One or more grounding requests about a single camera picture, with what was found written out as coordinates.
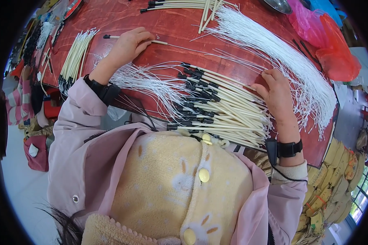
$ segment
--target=pink plastic bag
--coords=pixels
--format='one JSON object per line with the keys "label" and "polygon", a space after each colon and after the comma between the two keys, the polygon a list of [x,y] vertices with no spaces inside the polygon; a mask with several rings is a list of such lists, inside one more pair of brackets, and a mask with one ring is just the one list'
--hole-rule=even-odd
{"label": "pink plastic bag", "polygon": [[310,11],[299,0],[288,0],[288,3],[293,13],[287,17],[297,34],[319,49],[328,47],[329,40],[319,19],[325,12],[320,9]]}
{"label": "pink plastic bag", "polygon": [[350,53],[337,23],[328,14],[319,18],[328,37],[329,46],[318,49],[315,54],[325,73],[335,81],[354,80],[361,70],[360,62],[356,56]]}

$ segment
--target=right hand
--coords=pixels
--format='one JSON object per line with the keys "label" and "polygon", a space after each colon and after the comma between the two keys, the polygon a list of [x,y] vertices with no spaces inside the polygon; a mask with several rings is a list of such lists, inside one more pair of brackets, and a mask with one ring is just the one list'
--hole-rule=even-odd
{"label": "right hand", "polygon": [[269,90],[260,84],[253,84],[251,87],[263,97],[268,110],[274,116],[276,122],[297,120],[293,113],[292,95],[288,78],[284,77],[276,69],[264,70],[262,77],[269,86]]}
{"label": "right hand", "polygon": [[154,39],[154,35],[144,27],[125,32],[118,38],[106,59],[117,70],[135,59]]}

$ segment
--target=pink jacket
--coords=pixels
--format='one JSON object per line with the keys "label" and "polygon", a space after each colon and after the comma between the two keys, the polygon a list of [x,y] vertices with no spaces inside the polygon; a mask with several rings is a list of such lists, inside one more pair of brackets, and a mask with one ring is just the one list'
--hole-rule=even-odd
{"label": "pink jacket", "polygon": [[[109,215],[104,207],[113,202],[131,145],[137,136],[152,131],[142,123],[106,133],[100,130],[100,117],[107,113],[107,107],[82,78],[68,95],[53,128],[47,197],[52,206],[74,215],[84,227],[91,213]],[[275,244],[290,244],[302,211],[306,183],[269,185],[260,168],[245,156],[237,156],[251,170],[254,190],[240,210],[231,244],[267,244],[269,223]]]}

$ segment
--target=black watch strap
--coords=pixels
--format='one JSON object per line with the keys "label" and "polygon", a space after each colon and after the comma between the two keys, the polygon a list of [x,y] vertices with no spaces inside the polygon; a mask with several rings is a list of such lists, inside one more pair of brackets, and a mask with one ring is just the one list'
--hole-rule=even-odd
{"label": "black watch strap", "polygon": [[277,149],[279,158],[294,157],[296,153],[299,153],[303,150],[303,142],[301,141],[301,139],[297,144],[294,142],[285,144],[278,142]]}
{"label": "black watch strap", "polygon": [[95,80],[90,80],[88,74],[84,76],[84,81],[106,106],[109,106],[120,93],[120,88],[117,85],[104,86]]}

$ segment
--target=striped cloth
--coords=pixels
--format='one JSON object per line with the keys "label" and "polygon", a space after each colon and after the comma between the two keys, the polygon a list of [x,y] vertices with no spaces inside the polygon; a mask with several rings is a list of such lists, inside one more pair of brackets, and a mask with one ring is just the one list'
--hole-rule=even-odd
{"label": "striped cloth", "polygon": [[8,125],[18,125],[34,117],[30,101],[30,81],[23,81],[21,76],[18,87],[5,98]]}

